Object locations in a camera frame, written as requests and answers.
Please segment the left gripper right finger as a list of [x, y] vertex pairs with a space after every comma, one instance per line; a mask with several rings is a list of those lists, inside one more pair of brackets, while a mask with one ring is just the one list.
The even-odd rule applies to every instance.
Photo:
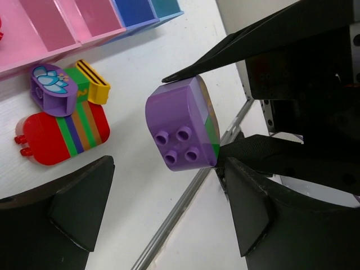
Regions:
[[225, 178], [248, 269], [359, 268], [359, 209], [300, 194], [234, 158]]

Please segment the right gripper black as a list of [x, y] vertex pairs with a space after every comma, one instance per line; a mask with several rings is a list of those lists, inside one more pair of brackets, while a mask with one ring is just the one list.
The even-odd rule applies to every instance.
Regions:
[[251, 94], [270, 133], [220, 147], [216, 167], [234, 158], [277, 174], [359, 195], [359, 1], [297, 1], [226, 36], [176, 82], [245, 60]]

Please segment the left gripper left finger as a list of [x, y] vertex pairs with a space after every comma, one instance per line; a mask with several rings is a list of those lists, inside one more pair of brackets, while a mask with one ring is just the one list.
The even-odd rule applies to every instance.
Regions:
[[112, 156], [1, 199], [1, 269], [85, 269], [115, 171]]

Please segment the purple green lego block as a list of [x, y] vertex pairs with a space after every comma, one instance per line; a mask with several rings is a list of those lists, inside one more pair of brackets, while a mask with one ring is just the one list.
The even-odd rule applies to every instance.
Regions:
[[148, 129], [167, 167], [214, 167], [220, 149], [217, 117], [201, 76], [159, 86], [147, 99]]

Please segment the red flower lego block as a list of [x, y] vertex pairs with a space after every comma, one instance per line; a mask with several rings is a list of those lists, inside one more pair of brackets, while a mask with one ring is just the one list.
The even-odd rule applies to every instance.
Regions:
[[0, 18], [0, 40], [3, 38], [3, 32], [2, 32], [2, 20]]

